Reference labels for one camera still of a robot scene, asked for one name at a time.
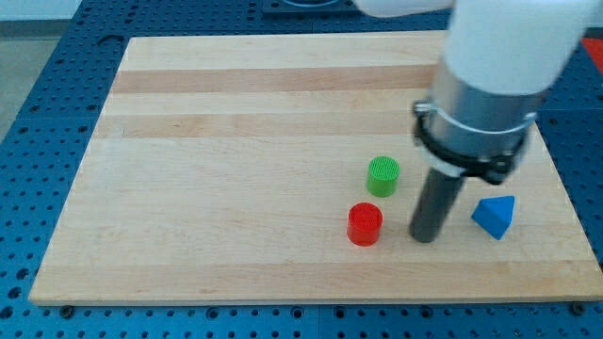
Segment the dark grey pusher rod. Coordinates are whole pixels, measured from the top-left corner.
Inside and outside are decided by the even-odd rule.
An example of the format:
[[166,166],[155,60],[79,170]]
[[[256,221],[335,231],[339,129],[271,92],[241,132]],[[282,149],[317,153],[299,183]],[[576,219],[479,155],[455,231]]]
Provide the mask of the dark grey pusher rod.
[[465,178],[431,169],[425,179],[411,219],[411,237],[420,243],[433,242],[464,185]]

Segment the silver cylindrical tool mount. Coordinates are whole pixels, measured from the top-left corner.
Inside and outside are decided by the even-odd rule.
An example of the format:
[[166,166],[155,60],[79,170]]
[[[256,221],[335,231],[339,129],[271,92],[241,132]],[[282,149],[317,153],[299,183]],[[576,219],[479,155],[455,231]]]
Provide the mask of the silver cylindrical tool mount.
[[430,166],[449,177],[502,184],[522,161],[541,92],[498,94],[469,85],[445,61],[428,95],[414,102],[414,139]]

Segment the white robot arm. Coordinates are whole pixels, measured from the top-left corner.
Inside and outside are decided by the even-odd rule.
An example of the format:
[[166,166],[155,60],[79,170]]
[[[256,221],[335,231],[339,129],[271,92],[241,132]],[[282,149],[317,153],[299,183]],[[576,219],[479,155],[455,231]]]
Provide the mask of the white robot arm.
[[430,163],[409,226],[434,241],[464,180],[502,184],[529,143],[537,110],[601,4],[593,0],[355,0],[368,16],[452,10],[414,139]]

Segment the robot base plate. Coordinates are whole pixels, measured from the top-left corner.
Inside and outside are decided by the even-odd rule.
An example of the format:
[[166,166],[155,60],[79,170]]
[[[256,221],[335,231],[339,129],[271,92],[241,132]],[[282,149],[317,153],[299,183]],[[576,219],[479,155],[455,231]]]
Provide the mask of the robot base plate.
[[352,0],[261,0],[265,15],[360,14]]

